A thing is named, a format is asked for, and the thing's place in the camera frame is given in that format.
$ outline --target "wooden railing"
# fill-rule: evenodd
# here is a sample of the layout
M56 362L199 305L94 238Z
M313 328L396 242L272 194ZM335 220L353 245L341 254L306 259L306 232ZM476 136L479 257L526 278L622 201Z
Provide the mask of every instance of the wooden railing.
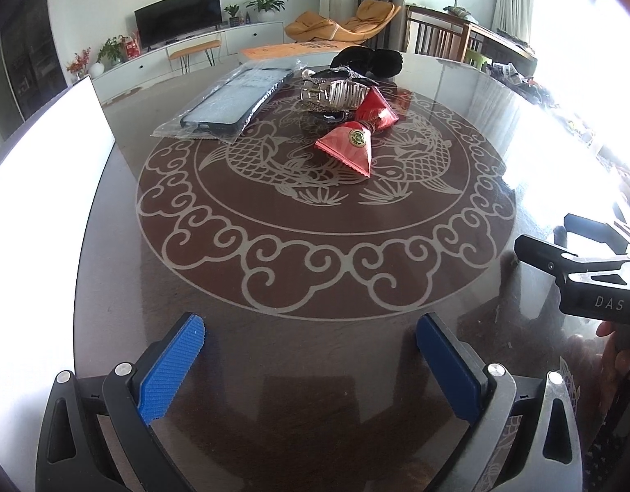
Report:
M418 6L406 9L404 50L459 62L465 60L467 50L474 50L502 63L512 62L524 75L532 75L537 63L532 54L490 29Z

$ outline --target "green chair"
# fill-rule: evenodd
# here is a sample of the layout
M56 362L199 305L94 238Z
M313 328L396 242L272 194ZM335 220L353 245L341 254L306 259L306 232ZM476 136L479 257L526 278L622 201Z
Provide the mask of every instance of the green chair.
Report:
M481 70L484 63L493 64L493 59L488 59L485 55L475 52L474 50L465 50L464 63Z

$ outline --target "orange leather chair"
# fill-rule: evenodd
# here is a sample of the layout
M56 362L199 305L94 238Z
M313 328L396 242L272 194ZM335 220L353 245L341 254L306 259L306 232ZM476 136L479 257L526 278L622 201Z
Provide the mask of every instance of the orange leather chair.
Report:
M401 6L391 2L363 0L356 16L339 24L312 11L302 13L285 26L285 34L297 42L313 40L353 42L360 44L377 35L399 12Z

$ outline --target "blue gripper pad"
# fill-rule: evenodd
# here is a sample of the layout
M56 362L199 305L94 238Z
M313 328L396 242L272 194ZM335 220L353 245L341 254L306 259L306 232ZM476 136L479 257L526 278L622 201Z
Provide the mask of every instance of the blue gripper pad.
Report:
M178 387L203 347L205 325L193 314L155 362L140 384L137 410L146 425L162 418L176 396Z
M435 314L418 320L415 338L454 414L473 425L482 412L482 387L468 365L472 358L467 350Z

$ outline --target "white round vase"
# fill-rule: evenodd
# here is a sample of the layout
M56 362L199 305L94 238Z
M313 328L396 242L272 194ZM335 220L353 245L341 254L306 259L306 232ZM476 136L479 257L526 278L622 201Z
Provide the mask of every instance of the white round vase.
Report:
M106 67L103 66L103 63L94 63L89 68L88 74L91 75L92 78L99 77L105 71Z
M259 22L271 22L276 19L276 11L270 9L269 11L258 11Z

